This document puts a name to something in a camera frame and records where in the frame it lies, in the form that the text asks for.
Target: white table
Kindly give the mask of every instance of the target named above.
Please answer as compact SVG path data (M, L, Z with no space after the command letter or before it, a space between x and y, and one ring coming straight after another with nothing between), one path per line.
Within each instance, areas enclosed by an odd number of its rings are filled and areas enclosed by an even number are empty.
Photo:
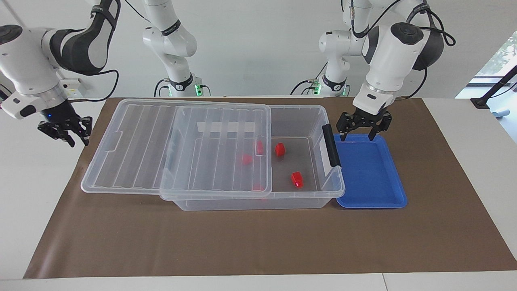
M469 100L424 101L517 257L517 144L489 111L475 109ZM79 114L94 119L101 107L76 105ZM18 280L82 151L37 132L39 120L16 121L0 113L0 279L11 279L0 281L0 290L517 290L517 271Z

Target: black stand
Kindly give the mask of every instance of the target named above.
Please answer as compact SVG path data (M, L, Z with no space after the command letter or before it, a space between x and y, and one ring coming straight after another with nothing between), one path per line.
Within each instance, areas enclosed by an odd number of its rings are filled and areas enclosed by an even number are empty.
M470 101L474 104L477 109L490 109L486 102L492 98L499 89L501 89L506 83L508 83L513 76L517 75L517 66L513 67L508 74L506 74L497 84L495 84L486 94L481 98L471 98Z

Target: black box handle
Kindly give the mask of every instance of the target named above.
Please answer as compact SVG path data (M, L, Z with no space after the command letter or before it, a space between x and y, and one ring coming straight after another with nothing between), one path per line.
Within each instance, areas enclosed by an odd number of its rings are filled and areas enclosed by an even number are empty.
M341 161L339 160L338 149L336 148L336 142L334 141L334 133L332 132L332 126L330 123L322 126L323 138L325 138L325 145L327 146L328 159L332 167L340 166Z

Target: white wall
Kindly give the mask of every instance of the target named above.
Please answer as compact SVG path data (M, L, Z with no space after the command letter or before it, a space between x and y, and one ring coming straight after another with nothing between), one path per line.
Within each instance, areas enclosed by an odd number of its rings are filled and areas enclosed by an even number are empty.
M27 26L83 28L90 5L83 0L5 0ZM130 0L144 12L140 0ZM454 98L472 76L517 30L514 0L429 0L446 30L458 40L446 47L430 67L421 97ZM214 95L288 94L301 80L314 78L325 63L318 39L329 30L344 29L339 0L173 0L183 25L197 38L198 51L189 58L192 71ZM3 17L0 24L11 20ZM390 16L383 22L400 21ZM143 45L147 22L125 3L110 48L107 69L121 78L115 96L149 96L166 76L160 61ZM354 95L368 72L360 57L351 57L349 83ZM73 73L64 71L65 76ZM422 72L413 72L401 94L412 92ZM113 76L81 77L92 89L88 97L110 91Z

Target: brown paper mat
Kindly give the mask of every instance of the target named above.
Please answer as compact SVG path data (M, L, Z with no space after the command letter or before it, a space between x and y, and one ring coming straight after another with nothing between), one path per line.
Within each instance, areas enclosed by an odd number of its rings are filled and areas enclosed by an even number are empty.
M517 269L422 100L392 105L383 134L407 207L346 210L333 199L322 209L213 212L183 212L158 196L81 191L120 100L104 105L25 278ZM350 98L224 100L321 104L333 125L353 111Z

